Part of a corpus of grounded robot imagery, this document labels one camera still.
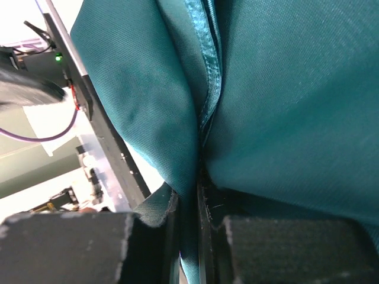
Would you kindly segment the teal satin napkin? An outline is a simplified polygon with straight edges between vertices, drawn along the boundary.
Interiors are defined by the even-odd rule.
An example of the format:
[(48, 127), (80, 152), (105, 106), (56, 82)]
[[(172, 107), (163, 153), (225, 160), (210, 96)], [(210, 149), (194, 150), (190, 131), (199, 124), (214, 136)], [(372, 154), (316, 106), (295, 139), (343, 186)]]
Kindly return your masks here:
[(189, 283), (201, 165), (252, 214), (348, 217), (378, 243), (377, 1), (84, 1), (71, 38), (181, 199)]

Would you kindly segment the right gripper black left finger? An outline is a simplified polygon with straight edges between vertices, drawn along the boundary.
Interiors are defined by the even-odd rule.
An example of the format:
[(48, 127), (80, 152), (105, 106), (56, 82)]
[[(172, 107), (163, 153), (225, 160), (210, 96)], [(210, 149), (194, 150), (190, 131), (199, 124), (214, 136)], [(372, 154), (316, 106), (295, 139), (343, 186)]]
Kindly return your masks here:
[(178, 196), (135, 212), (15, 214), (1, 224), (2, 283), (178, 283)]

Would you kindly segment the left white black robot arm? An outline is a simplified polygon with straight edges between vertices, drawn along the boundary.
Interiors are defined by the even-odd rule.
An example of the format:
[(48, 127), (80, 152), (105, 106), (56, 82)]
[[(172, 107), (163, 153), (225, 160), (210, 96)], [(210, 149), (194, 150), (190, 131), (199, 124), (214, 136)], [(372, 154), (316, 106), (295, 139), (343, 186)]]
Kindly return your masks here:
[(42, 37), (47, 47), (23, 51), (19, 47), (1, 47), (1, 109), (62, 102), (63, 90), (72, 90), (74, 104), (92, 119), (97, 95), (74, 54), (64, 26), (49, 14), (44, 16), (47, 31), (25, 22)]

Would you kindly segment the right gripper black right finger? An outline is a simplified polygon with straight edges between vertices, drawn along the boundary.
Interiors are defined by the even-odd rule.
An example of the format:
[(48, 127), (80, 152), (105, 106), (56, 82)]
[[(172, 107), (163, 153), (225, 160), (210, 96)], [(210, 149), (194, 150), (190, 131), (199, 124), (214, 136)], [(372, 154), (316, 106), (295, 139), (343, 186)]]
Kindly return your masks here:
[(378, 253), (356, 222), (253, 200), (254, 213), (198, 179), (201, 283), (377, 283)]

